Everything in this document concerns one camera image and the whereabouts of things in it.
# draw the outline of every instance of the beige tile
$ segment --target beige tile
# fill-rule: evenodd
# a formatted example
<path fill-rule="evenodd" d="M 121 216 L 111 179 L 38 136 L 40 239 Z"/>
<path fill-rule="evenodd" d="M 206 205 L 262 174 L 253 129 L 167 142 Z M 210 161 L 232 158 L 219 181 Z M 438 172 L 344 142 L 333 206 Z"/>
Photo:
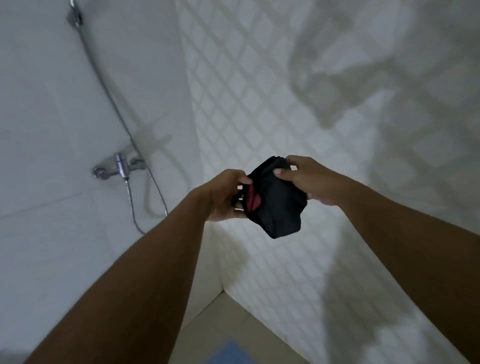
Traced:
<path fill-rule="evenodd" d="M 308 363 L 253 316 L 250 316 L 243 323 L 233 336 L 233 339 L 258 364 Z"/>
<path fill-rule="evenodd" d="M 220 294 L 179 334 L 169 364 L 200 364 L 210 358 L 251 315 Z"/>

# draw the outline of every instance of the shower hose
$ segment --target shower hose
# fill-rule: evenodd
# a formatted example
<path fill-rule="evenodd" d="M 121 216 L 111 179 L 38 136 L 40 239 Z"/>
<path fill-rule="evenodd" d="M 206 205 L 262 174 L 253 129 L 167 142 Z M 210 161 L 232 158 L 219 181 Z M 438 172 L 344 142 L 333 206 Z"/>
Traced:
<path fill-rule="evenodd" d="M 128 130 L 127 124 L 126 124 L 123 116 L 121 115 L 120 110 L 117 107 L 117 104 L 115 103 L 115 100 L 113 99 L 110 91 L 108 90 L 107 84 L 105 83 L 105 81 L 102 77 L 102 74 L 100 73 L 100 69 L 95 62 L 94 56 L 93 56 L 90 48 L 88 47 L 88 43 L 85 39 L 85 34 L 84 34 L 84 31 L 83 31 L 83 25 L 84 25 L 83 14 L 78 9 L 78 6 L 77 6 L 77 4 L 75 3 L 74 0 L 70 0 L 70 12 L 68 13 L 67 20 L 68 20 L 68 22 L 70 23 L 71 26 L 73 26 L 75 29 L 77 29 L 78 34 L 80 36 L 80 40 L 82 42 L 82 46 L 83 46 L 83 48 L 85 50 L 85 53 L 87 55 L 88 61 L 89 61 L 90 65 L 91 65 L 91 67 L 92 67 L 92 69 L 93 69 L 93 71 L 94 71 L 94 73 L 95 73 L 95 75 L 98 79 L 98 82 L 102 86 L 102 89 L 105 92 L 105 95 L 107 96 L 107 98 L 110 102 L 110 105 L 112 106 L 113 110 L 115 111 L 115 114 L 117 115 L 117 118 L 120 121 L 120 124 L 124 128 L 125 132 L 128 134 L 128 137 L 130 139 L 130 143 L 132 144 L 135 152 L 138 154 L 138 157 L 140 159 L 142 159 L 143 161 L 145 161 L 145 158 L 142 156 L 142 153 L 140 152 L 139 148 L 137 147 L 137 144 L 133 140 L 132 133 L 130 133 L 130 130 Z M 152 170 L 150 169 L 150 167 L 148 166 L 148 164 L 146 162 L 145 162 L 145 165 L 147 167 L 148 174 L 150 175 L 150 178 L 152 179 L 152 181 L 155 185 L 155 188 L 158 191 L 158 194 L 160 195 L 160 198 L 162 200 L 162 204 L 163 204 L 163 207 L 164 207 L 164 210 L 165 210 L 165 216 L 167 216 L 168 211 L 167 211 L 167 204 L 165 203 L 165 199 L 163 198 L 163 195 L 160 191 L 160 188 L 158 187 L 158 184 L 155 180 L 155 177 L 153 176 Z M 136 220 L 136 217 L 135 217 L 135 208 L 133 207 L 132 189 L 130 188 L 129 179 L 125 178 L 124 180 L 125 180 L 125 185 L 127 186 L 127 194 L 128 194 L 128 200 L 130 202 L 130 212 L 132 214 L 133 223 L 135 224 L 135 227 L 137 228 L 138 232 L 141 233 L 142 235 L 145 235 L 145 232 L 138 226 L 138 223 L 137 223 L 137 220 Z"/>

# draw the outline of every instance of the black cloth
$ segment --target black cloth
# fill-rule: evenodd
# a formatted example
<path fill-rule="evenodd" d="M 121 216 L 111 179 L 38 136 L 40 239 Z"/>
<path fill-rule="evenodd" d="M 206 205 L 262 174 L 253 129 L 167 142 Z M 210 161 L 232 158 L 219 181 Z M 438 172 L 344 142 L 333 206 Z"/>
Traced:
<path fill-rule="evenodd" d="M 272 239 L 298 232 L 300 214 L 307 205 L 305 192 L 276 177 L 273 174 L 276 168 L 289 169 L 290 163 L 282 157 L 270 157 L 248 175 L 253 184 L 242 185 L 242 191 L 231 201 L 235 206 L 241 198 L 247 217 Z"/>

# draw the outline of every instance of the person's right arm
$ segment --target person's right arm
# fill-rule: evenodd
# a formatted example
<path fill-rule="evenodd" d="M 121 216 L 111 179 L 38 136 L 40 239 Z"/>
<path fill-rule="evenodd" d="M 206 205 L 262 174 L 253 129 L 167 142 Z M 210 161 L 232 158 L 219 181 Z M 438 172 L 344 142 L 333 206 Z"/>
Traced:
<path fill-rule="evenodd" d="M 480 236 L 400 205 L 309 157 L 275 175 L 339 206 L 412 301 L 472 363 L 480 363 Z"/>

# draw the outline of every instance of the person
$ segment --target person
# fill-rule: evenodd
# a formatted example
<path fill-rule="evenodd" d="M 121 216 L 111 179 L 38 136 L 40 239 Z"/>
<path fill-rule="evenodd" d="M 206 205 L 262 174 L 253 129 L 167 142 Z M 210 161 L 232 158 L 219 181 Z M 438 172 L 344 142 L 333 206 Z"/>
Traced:
<path fill-rule="evenodd" d="M 339 206 L 413 302 L 472 363 L 480 362 L 480 237 L 412 210 L 314 159 L 275 170 L 325 205 Z M 204 224 L 244 217 L 230 206 L 241 170 L 192 190 L 107 270 L 27 364 L 167 363 L 187 305 Z"/>

